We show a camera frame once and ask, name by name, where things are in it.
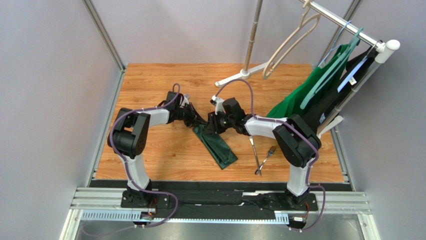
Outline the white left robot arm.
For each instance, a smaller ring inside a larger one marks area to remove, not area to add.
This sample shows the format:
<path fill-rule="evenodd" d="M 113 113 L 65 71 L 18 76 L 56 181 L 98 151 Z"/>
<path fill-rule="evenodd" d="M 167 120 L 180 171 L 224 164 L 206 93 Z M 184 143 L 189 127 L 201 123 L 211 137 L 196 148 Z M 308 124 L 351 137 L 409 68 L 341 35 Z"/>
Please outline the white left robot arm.
<path fill-rule="evenodd" d="M 147 109 L 122 107 L 110 130 L 107 144 L 121 159 L 127 175 L 126 199 L 143 202 L 154 196 L 152 183 L 145 169 L 143 151 L 147 144 L 149 128 L 182 121 L 187 127 L 205 124 L 187 96 L 169 91 L 159 105 Z"/>

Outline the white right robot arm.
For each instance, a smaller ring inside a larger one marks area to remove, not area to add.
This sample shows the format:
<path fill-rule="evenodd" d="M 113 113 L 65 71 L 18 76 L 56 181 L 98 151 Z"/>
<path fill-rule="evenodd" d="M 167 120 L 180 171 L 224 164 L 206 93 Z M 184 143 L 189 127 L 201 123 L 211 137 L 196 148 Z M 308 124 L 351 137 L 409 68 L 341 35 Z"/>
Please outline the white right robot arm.
<path fill-rule="evenodd" d="M 213 96 L 215 109 L 208 114 L 206 135 L 219 135 L 234 129 L 245 136 L 261 136 L 276 140 L 285 159 L 290 163 L 287 190 L 300 197 L 307 193 L 309 167 L 319 156 L 321 141 L 297 114 L 284 118 L 267 118 L 246 114 L 233 97 L 223 100 Z"/>

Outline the dark green cloth napkin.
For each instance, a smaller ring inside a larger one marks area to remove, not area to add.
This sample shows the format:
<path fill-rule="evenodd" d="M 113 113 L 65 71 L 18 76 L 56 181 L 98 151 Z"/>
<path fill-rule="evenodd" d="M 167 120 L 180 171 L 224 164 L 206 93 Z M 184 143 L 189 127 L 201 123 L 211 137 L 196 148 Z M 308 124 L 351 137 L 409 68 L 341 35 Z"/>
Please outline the dark green cloth napkin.
<path fill-rule="evenodd" d="M 236 162 L 238 157 L 220 135 L 205 134 L 206 126 L 206 124 L 196 125 L 192 128 L 192 131 L 206 147 L 220 169 L 223 170 Z"/>

